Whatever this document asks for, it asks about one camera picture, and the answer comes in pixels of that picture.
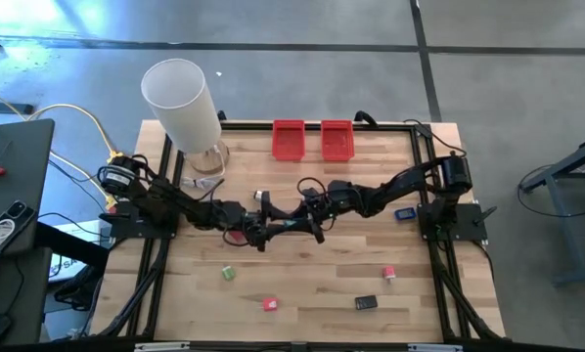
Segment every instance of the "wooden table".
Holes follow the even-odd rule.
[[[456,124],[436,123],[432,128],[448,144],[460,146]],[[238,200],[250,210],[259,207],[251,198],[255,190],[269,190],[274,204],[293,209],[299,201],[295,185],[302,177],[314,176],[326,185],[340,179],[377,186],[414,164],[410,137],[402,132],[356,132],[355,157],[347,163],[323,161],[318,131],[306,131],[301,162],[276,161],[269,131],[223,131],[222,139],[231,156],[225,183],[215,197]],[[143,121],[136,153],[145,154],[153,170],[158,170],[163,141],[160,124]],[[438,155],[449,153],[437,142],[435,149]],[[169,178],[176,152],[171,154]],[[183,174],[196,175],[188,164]],[[203,193],[184,191],[192,196]],[[469,193],[462,201],[472,197]],[[156,339],[441,341],[427,245],[420,239],[417,221],[396,223],[393,217],[393,210],[418,202],[417,194],[409,195],[369,219],[348,213],[338,218],[323,244],[307,234],[279,236],[264,253],[227,245],[220,232],[199,231],[182,220],[171,242]],[[134,290],[142,246],[143,241],[129,240],[112,251],[92,332],[106,327]],[[455,247],[465,295],[487,324],[503,335],[486,258],[470,242],[456,242]],[[236,270],[234,281],[223,279],[221,269],[226,265]],[[386,265],[395,268],[392,283],[382,278]],[[378,297],[379,307],[356,311],[354,297],[369,294]],[[278,298],[276,312],[262,310],[266,297]],[[146,296],[141,327],[149,300]],[[448,303],[452,327],[458,331],[455,305],[452,299]]]

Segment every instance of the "red basket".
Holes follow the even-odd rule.
[[[305,155],[305,122],[273,121],[273,156],[281,161],[301,160]]]
[[[355,155],[351,121],[321,121],[321,152],[327,161],[348,161]]]

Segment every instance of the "cylindrical lampshade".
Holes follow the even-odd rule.
[[[145,73],[141,90],[180,151],[202,153],[217,144],[221,125],[197,65],[183,59],[157,63]]]

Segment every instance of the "concrete floor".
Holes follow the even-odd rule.
[[[126,41],[416,45],[408,0],[0,1],[0,34]],[[585,0],[420,0],[427,44],[585,47]],[[152,118],[140,79],[152,64],[186,58],[203,68],[218,109],[234,119],[352,118],[430,121],[419,54],[44,49],[0,55],[0,95],[94,112],[116,146],[133,150]],[[585,141],[585,57],[430,55],[443,121],[459,123],[475,193],[498,205],[487,221],[507,334],[585,348],[585,284],[554,288],[569,269],[559,223],[518,206],[516,184]],[[54,149],[89,171],[107,158],[94,125],[56,110]],[[15,120],[0,115],[0,121]],[[41,212],[75,220],[96,205],[54,170]],[[536,194],[535,206],[548,207]],[[52,337],[76,316],[52,313]]]

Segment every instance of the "robotic arm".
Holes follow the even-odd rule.
[[[428,172],[436,167],[442,174],[440,189],[427,183]],[[436,195],[431,212],[420,216],[428,217],[436,225],[448,225],[455,222],[455,205],[460,195],[472,186],[467,160],[455,154],[406,169],[376,188],[335,180],[322,192],[314,188],[299,190],[302,200],[291,212],[273,205],[268,191],[255,192],[254,198],[261,205],[255,212],[247,211],[237,201],[213,199],[212,193],[209,199],[192,198],[156,175],[147,163],[128,156],[116,157],[109,166],[102,167],[98,178],[106,192],[128,200],[139,210],[139,221],[152,227],[165,226],[172,221],[174,213],[181,213],[200,230],[240,231],[247,243],[259,251],[264,251],[267,242],[285,232],[305,232],[322,243],[325,237],[321,226],[325,221],[335,221],[349,211],[365,218],[375,216],[390,202],[418,191]],[[150,187],[147,189],[141,181]],[[121,212],[102,215],[110,223],[128,221],[129,217]]]

